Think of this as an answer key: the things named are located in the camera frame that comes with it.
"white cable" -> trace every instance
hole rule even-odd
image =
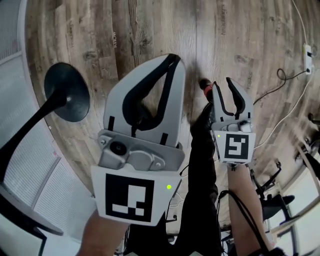
[[[188,175],[189,175],[189,174],[184,175],[184,176],[181,176],[181,179],[182,179],[182,178],[185,178],[185,177],[188,177]]]
[[[176,194],[181,198],[181,200],[185,200],[178,192]]]
[[[184,202],[185,200],[182,200],[182,201],[180,201],[178,204],[170,204],[170,206],[169,206],[169,208],[176,208],[176,207],[178,207],[178,206],[183,206],[183,202]]]
[[[314,77],[314,74],[315,74],[315,69],[313,68],[313,69],[312,69],[312,74],[311,74],[310,80],[306,83],[306,85],[305,85],[305,87],[304,87],[304,90],[303,90],[301,96],[300,96],[299,99],[296,101],[296,103],[295,103],[295,105],[293,106],[293,108],[291,109],[291,111],[275,125],[275,127],[273,128],[273,130],[271,131],[271,133],[269,134],[269,136],[264,140],[264,142],[262,142],[260,145],[256,146],[254,149],[257,149],[257,148],[260,148],[261,146],[263,146],[263,145],[270,139],[271,135],[274,133],[274,131],[277,129],[277,127],[278,127],[288,116],[291,115],[291,113],[295,110],[295,108],[296,108],[296,106],[298,105],[299,101],[301,100],[301,98],[302,98],[303,95],[305,94],[309,83],[311,82],[311,80],[312,80],[313,77]]]
[[[301,15],[300,15],[300,12],[299,12],[298,7],[296,6],[295,1],[294,1],[294,0],[292,0],[292,3],[293,3],[293,5],[294,5],[294,7],[295,7],[296,11],[297,11],[297,12],[298,12],[298,14],[299,14],[299,17],[300,17],[300,20],[301,20],[301,24],[302,24],[302,28],[303,28],[303,33],[304,33],[304,40],[305,40],[305,44],[307,45],[307,44],[308,44],[308,43],[307,43],[307,35],[306,35],[306,29],[305,29],[304,22],[303,22],[303,20],[302,20],[302,17],[301,17]]]

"white wall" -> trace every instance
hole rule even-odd
[[[0,147],[38,110],[26,59],[26,6],[27,0],[0,0]],[[77,240],[96,209],[91,193],[56,147],[44,121],[15,150],[4,184],[16,198]]]
[[[75,256],[80,243],[66,236],[57,236],[43,231],[47,236],[42,256]]]
[[[0,214],[0,247],[8,256],[38,256],[42,240]]]
[[[308,169],[302,173],[298,182],[294,183],[285,194],[295,196],[293,202],[289,204],[292,216],[299,213],[318,196],[314,180]],[[295,222],[294,228],[296,231],[297,250],[299,255],[307,254],[320,246],[319,217],[320,204]],[[284,220],[284,214],[280,211],[270,219],[270,225],[272,228],[275,228]],[[282,248],[287,255],[292,255],[293,244],[291,234],[287,233],[281,238],[278,238],[276,246]]]

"black chair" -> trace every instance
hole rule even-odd
[[[268,220],[275,216],[280,210],[283,211],[285,221],[292,220],[290,213],[287,209],[287,205],[290,204],[294,199],[294,195],[287,195],[287,196],[281,196],[280,194],[275,195],[272,197],[272,195],[268,195],[267,198],[265,197],[265,191],[272,188],[275,185],[275,179],[281,172],[281,163],[277,162],[276,167],[278,168],[278,171],[270,177],[270,179],[260,186],[258,181],[256,180],[254,171],[250,169],[250,175],[251,179],[253,180],[254,184],[256,185],[256,192],[260,196],[260,202],[262,206],[262,213],[263,213],[263,220]]]
[[[40,228],[62,236],[63,231],[51,224],[30,206],[20,201],[4,183],[6,171],[16,148],[27,133],[46,115],[55,112],[69,122],[79,122],[87,115],[90,95],[81,74],[71,65],[57,63],[45,75],[44,92],[47,101],[20,128],[20,130],[0,148],[0,214],[24,230]]]
[[[312,123],[314,123],[315,125],[320,126],[320,120],[314,120],[314,115],[313,115],[313,114],[309,113],[309,114],[308,114],[308,119],[309,119]]]

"black shoe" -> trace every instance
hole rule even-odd
[[[192,137],[210,134],[211,125],[215,121],[214,106],[208,103],[195,123],[191,126],[190,132]]]
[[[203,90],[204,96],[210,103],[213,102],[212,85],[212,82],[208,79],[202,79],[199,81],[200,89]]]

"black boot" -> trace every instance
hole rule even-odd
[[[214,121],[214,106],[212,103],[208,103],[190,128],[192,137],[207,137],[208,135],[211,135],[211,125]]]

